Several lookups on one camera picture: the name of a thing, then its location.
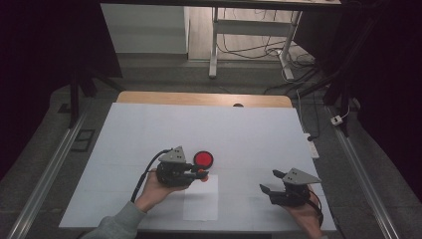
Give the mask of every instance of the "wooden edge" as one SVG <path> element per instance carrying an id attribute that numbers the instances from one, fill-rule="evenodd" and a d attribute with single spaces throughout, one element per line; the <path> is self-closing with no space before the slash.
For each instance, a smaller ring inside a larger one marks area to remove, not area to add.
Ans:
<path id="1" fill-rule="evenodd" d="M 292 102 L 285 96 L 226 95 L 197 93 L 122 92 L 117 103 L 217 106 L 232 107 L 241 104 L 255 108 L 292 108 Z"/>

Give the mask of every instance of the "hand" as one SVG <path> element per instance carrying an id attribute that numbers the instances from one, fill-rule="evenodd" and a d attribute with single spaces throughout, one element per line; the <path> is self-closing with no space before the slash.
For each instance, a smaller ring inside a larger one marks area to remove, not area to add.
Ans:
<path id="1" fill-rule="evenodd" d="M 143 191 L 134 201 L 134 205 L 145 213 L 164 200 L 168 194 L 188 188 L 187 186 L 166 187 L 158 181 L 155 170 L 156 168 L 153 168 L 149 171 Z"/>
<path id="2" fill-rule="evenodd" d="M 311 193 L 310 201 L 318 205 L 317 197 Z M 307 233 L 311 239 L 320 238 L 323 236 L 322 231 L 319 228 L 319 221 L 317 218 L 316 210 L 309 204 L 305 204 L 299 207 L 283 207 L 285 208 L 295 219 L 296 223 Z"/>

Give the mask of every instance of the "wall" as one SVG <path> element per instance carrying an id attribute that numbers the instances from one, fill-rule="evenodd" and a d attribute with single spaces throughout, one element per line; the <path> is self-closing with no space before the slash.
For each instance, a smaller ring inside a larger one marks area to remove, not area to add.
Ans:
<path id="1" fill-rule="evenodd" d="M 102 4 L 102 9 L 117 53 L 187 53 L 187 7 Z"/>

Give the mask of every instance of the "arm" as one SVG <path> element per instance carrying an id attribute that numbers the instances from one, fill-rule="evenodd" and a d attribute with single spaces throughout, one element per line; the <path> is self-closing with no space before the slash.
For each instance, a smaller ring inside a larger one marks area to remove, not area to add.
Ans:
<path id="1" fill-rule="evenodd" d="M 146 213 L 160 203 L 173 191 L 184 190 L 187 187 L 166 187 L 158 182 L 155 169 L 148 173 L 141 195 L 134 203 L 130 201 L 116 216 L 103 218 L 99 227 L 83 238 L 118 238 L 130 239 L 137 234 L 137 226 L 146 216 Z"/>
<path id="2" fill-rule="evenodd" d="M 310 201 L 318 204 L 317 197 L 311 193 Z M 295 219 L 296 223 L 307 233 L 310 239 L 327 238 L 319 228 L 316 211 L 307 203 L 299 207 L 284 207 Z"/>

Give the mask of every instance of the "sleeve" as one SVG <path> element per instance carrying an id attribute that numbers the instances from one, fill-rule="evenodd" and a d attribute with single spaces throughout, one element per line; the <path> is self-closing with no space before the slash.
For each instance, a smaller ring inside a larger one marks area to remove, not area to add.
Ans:
<path id="1" fill-rule="evenodd" d="M 116 216 L 103 218 L 94 231 L 88 233 L 83 239 L 132 239 L 136 237 L 137 226 L 146 216 L 132 202 L 127 202 Z"/>

